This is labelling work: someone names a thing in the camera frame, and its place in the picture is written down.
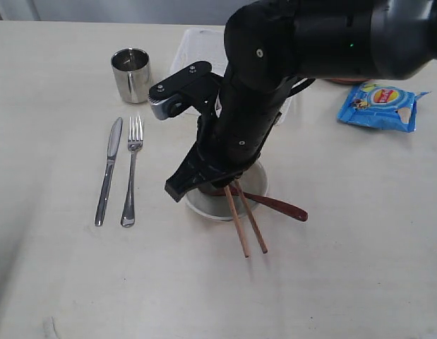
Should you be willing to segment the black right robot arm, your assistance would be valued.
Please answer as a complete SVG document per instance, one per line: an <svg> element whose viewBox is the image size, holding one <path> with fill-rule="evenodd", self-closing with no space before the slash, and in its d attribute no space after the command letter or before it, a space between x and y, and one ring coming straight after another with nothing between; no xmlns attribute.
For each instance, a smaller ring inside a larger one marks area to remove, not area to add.
<svg viewBox="0 0 437 339"><path fill-rule="evenodd" d="M437 59L437 1L257 1L229 18L224 45L223 76L198 61L165 83L172 114L200 112L196 142L165 184L176 201L245 172L306 82L404 80Z"/></svg>

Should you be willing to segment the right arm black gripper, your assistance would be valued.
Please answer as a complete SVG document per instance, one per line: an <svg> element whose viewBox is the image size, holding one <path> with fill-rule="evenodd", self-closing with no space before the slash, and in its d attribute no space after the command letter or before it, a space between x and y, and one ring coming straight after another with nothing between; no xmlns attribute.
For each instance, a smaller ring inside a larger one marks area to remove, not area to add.
<svg viewBox="0 0 437 339"><path fill-rule="evenodd" d="M257 160L285 101L285 81L201 76L184 87L184 95L200 117L196 142L165 182L177 203L203 184L224 188Z"/></svg>

